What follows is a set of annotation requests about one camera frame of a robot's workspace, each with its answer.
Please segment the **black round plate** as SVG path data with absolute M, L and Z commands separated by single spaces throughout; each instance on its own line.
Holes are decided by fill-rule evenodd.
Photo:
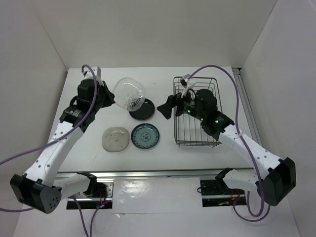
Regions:
M 136 120 L 148 120 L 154 115 L 155 109 L 153 102 L 150 99 L 145 99 L 139 109 L 129 112 L 129 114 Z

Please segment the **clear textured glass plate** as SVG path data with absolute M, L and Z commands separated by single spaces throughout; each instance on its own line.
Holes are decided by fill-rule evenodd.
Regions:
M 115 103 L 129 112 L 138 110 L 146 99 L 144 86 L 133 78 L 120 79 L 113 89 L 113 94 Z

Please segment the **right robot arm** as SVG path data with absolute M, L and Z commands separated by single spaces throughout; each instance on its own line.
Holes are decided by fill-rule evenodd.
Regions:
M 170 95 L 157 110 L 170 119 L 188 114 L 200 121 L 203 131 L 216 141 L 228 145 L 253 166 L 255 173 L 226 168 L 215 182 L 222 194 L 231 189 L 256 191 L 265 203 L 277 206 L 296 186 L 296 165 L 290 158 L 282 159 L 259 145 L 237 128 L 235 121 L 218 110 L 217 99 L 208 89 Z

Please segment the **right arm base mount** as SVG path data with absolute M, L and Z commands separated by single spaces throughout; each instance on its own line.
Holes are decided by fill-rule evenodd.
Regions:
M 203 207 L 246 205 L 245 193 L 239 189 L 220 188 L 216 180 L 200 180 L 197 192 L 201 194 Z

